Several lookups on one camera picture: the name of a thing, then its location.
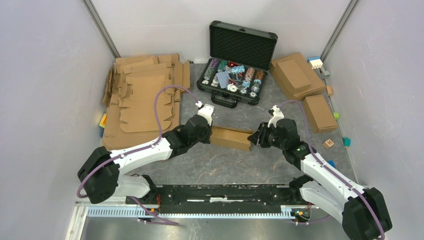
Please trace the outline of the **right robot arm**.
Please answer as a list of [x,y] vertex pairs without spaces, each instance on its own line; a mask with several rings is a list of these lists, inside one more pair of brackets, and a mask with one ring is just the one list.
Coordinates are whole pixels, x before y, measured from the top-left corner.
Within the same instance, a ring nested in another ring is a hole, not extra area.
[[383,194],[357,184],[325,161],[301,140],[294,120],[261,122],[247,139],[261,148],[281,150],[285,160],[304,173],[290,182],[289,199],[316,205],[342,225],[349,239],[383,240],[393,228]]

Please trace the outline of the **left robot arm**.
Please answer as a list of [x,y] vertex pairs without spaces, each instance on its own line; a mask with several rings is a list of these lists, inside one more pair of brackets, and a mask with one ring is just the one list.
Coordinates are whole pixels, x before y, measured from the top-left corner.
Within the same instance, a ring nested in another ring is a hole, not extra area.
[[80,187],[77,196],[99,204],[110,197],[136,197],[145,204],[153,203],[157,190],[145,176],[128,172],[153,162],[183,155],[198,143],[209,144],[212,115],[195,114],[186,124],[160,135],[155,140],[121,150],[97,147],[77,172]]

